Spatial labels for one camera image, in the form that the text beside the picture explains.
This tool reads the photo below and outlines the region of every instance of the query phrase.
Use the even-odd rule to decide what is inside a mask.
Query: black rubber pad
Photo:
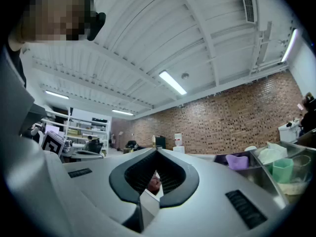
[[[89,168],[83,168],[83,169],[79,169],[79,170],[75,170],[75,171],[68,172],[68,175],[69,175],[71,178],[74,178],[74,177],[78,177],[78,176],[83,176],[83,175],[89,174],[89,173],[91,173],[91,172],[92,172],[91,169],[89,169]]]
[[[236,190],[225,194],[249,229],[259,226],[267,218],[241,193]]]

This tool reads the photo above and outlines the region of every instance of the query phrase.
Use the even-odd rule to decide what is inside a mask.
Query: fluorescent light
[[[69,97],[66,97],[66,96],[63,96],[63,95],[59,95],[59,94],[56,94],[56,93],[54,93],[54,92],[50,92],[50,91],[48,91],[48,90],[46,90],[45,92],[46,92],[47,94],[53,95],[53,96],[55,96],[55,97],[61,97],[61,98],[69,99]]]
[[[176,91],[178,91],[181,95],[187,94],[187,92],[176,82],[175,79],[168,74],[167,71],[163,71],[159,74],[159,76],[164,79],[170,86],[172,86]]]
[[[289,45],[287,46],[287,49],[286,49],[286,51],[285,51],[285,53],[284,53],[284,55],[283,55],[283,58],[282,58],[281,62],[286,61],[286,59],[287,59],[288,55],[290,54],[290,51],[291,51],[291,49],[292,49],[292,47],[293,47],[293,45],[294,45],[296,36],[297,36],[297,29],[295,29],[295,30],[293,31],[293,33],[292,33],[290,43],[289,43]]]
[[[126,112],[121,112],[121,111],[117,111],[117,110],[112,110],[112,112],[133,116],[133,113],[126,113]]]

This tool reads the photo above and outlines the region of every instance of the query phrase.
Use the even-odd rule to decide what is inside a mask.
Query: brick wall
[[[113,118],[112,132],[128,140],[151,144],[152,135],[166,137],[174,147],[174,134],[182,133],[188,154],[224,154],[262,147],[279,141],[278,127],[299,117],[300,90],[289,71],[241,85],[143,118]]]

